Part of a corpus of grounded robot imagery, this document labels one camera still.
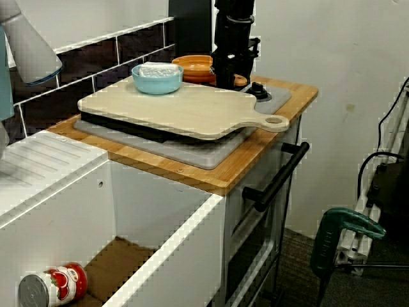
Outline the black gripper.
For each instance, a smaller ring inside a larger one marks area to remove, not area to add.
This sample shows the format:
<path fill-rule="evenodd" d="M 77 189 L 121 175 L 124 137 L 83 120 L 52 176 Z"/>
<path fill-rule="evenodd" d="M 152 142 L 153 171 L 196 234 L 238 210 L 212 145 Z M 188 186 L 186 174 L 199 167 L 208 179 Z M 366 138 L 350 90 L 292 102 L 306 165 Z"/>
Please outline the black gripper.
<path fill-rule="evenodd" d="M 254 17 L 235 19 L 217 17 L 215 26 L 216 50 L 212 53 L 217 87 L 235 87 L 236 69 L 252 69 L 258 57 L 259 38 L 249 38 Z"/>

